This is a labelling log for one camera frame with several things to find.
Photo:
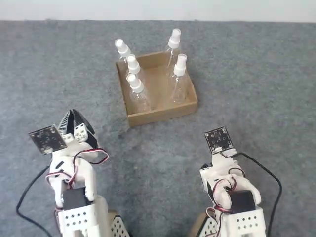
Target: black cable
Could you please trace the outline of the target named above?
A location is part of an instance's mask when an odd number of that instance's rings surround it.
[[[245,171],[243,171],[242,169],[239,169],[239,168],[237,168],[237,167],[230,168],[230,169],[228,170],[228,174],[231,174],[231,173],[230,173],[230,171],[231,171],[231,170],[233,170],[233,169],[237,169],[237,170],[241,171],[241,172],[242,172],[243,177],[246,177]]]
[[[279,192],[278,192],[276,201],[275,201],[275,203],[273,205],[273,209],[272,209],[271,216],[270,216],[269,227],[268,227],[268,231],[267,231],[267,237],[270,237],[271,229],[272,229],[272,223],[273,223],[273,219],[274,219],[274,216],[275,216],[275,213],[276,213],[276,209],[277,209],[277,204],[278,204],[278,201],[280,200],[280,197],[282,195],[282,184],[281,184],[281,181],[271,171],[269,171],[261,163],[259,163],[257,160],[255,160],[254,158],[250,157],[246,153],[239,152],[239,153],[236,153],[235,155],[233,155],[232,157],[237,157],[237,156],[240,156],[240,155],[242,155],[242,156],[252,160],[253,162],[255,162],[258,166],[260,166],[263,170],[265,170],[268,174],[270,174],[277,181],[277,183],[279,185]]]
[[[21,207],[21,204],[22,204],[22,202],[23,202],[23,199],[24,199],[26,193],[30,190],[31,186],[35,183],[35,181],[36,181],[38,178],[40,178],[40,177],[45,173],[45,171],[47,171],[48,169],[49,169],[49,165],[48,165],[47,167],[45,167],[45,168],[31,181],[31,183],[26,187],[26,189],[24,190],[24,192],[22,193],[22,195],[21,195],[21,197],[20,197],[20,200],[19,200],[18,204],[16,205],[15,211],[16,211],[16,214],[18,214],[21,218],[23,218],[24,220],[27,220],[28,222],[30,222],[30,223],[36,225],[36,226],[39,227],[41,230],[43,230],[43,231],[47,234],[48,237],[53,237],[53,236],[48,232],[48,230],[45,229],[42,225],[40,225],[40,224],[37,223],[36,221],[32,220],[31,218],[29,218],[29,217],[23,215],[23,214],[19,211],[19,209],[20,209],[20,207]]]

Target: cardboard box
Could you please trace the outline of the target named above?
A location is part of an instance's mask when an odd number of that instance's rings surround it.
[[[137,57],[137,61],[144,70],[146,76],[145,87],[147,88],[154,105],[154,110],[137,114],[132,112],[133,104],[129,97],[130,87],[125,77],[128,69],[123,62],[116,62],[126,115],[131,127],[188,115],[197,110],[198,98],[190,76],[188,76],[189,85],[186,102],[180,105],[173,105],[165,102],[168,78],[163,66],[166,64],[167,60],[168,54],[165,52],[151,53]]]

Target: perforated white base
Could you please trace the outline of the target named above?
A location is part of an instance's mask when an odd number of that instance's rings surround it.
[[[116,216],[111,224],[112,237],[129,237],[123,220],[120,216]]]
[[[221,237],[265,237],[266,224],[261,208],[254,211],[223,215]]]
[[[201,230],[198,237],[215,237],[217,233],[217,223],[213,218],[207,218],[203,229]]]
[[[97,225],[95,204],[58,213],[61,233]]]

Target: white wall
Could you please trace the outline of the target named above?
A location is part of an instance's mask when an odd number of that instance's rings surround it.
[[[316,0],[0,0],[0,19],[316,22]]]

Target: red wire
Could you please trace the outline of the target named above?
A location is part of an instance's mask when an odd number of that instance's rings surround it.
[[[93,163],[93,162],[89,162],[90,164],[101,164],[103,162],[105,162],[108,158],[109,158],[109,155],[108,155],[108,152],[102,148],[94,148],[94,149],[87,149],[87,150],[83,150],[83,151],[80,151],[78,152],[77,154],[74,155],[74,159],[73,159],[73,165],[75,167],[75,160],[77,158],[77,156],[79,156],[80,154],[82,153],[90,153],[90,152],[104,152],[105,154],[107,154],[102,160],[100,160],[99,162],[96,162],[96,163]]]

